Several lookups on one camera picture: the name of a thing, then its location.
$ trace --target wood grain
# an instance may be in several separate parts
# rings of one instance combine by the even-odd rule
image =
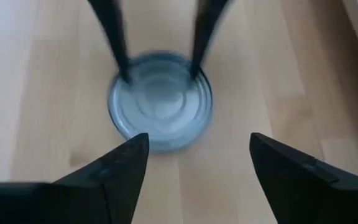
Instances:
[[[131,56],[189,56],[196,1],[122,9]],[[252,132],[358,175],[358,42],[340,0],[236,0],[203,67],[211,126],[150,155],[134,223],[275,223]],[[0,0],[0,180],[53,181],[122,143],[106,105],[116,70],[85,0]]]

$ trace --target silver can top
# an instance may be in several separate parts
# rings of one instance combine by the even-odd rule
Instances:
[[[108,108],[125,139],[148,133],[151,151],[170,152],[188,146],[206,129],[211,87],[201,70],[190,81],[189,64],[172,53],[141,55],[131,60],[130,85],[119,75],[112,81]]]

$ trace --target black tong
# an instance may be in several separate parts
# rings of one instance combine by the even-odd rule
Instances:
[[[95,11],[110,48],[116,58],[121,77],[129,83],[129,57],[127,55],[122,12],[118,0],[88,0]],[[198,0],[195,20],[195,38],[190,65],[190,75],[195,79],[203,61],[214,27],[229,0]]]

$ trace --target black object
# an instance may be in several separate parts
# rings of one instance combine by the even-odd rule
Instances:
[[[52,183],[0,183],[0,223],[130,224],[149,137],[140,134]]]
[[[88,0],[97,15],[109,40],[122,79],[130,82],[128,75],[129,59],[124,34],[124,21],[118,0]]]
[[[278,223],[358,223],[358,176],[262,134],[250,153]]]
[[[198,0],[190,75],[197,77],[216,22],[229,0]]]
[[[88,0],[98,17],[110,43],[110,48],[116,58],[119,74],[129,83],[130,62],[127,56],[124,35],[124,23],[118,0]],[[193,55],[190,65],[190,76],[195,79],[200,71],[200,64],[213,33],[216,22],[229,0],[198,0],[198,10],[195,22],[195,38]]]

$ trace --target light wood floor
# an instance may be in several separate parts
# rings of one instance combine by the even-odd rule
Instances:
[[[131,55],[190,51],[195,0],[125,0]],[[340,0],[234,0],[204,70],[214,117],[177,154],[150,155],[134,223],[275,223],[251,132],[358,175],[358,43]],[[55,180],[123,142],[116,71],[85,0],[0,0],[0,180]]]

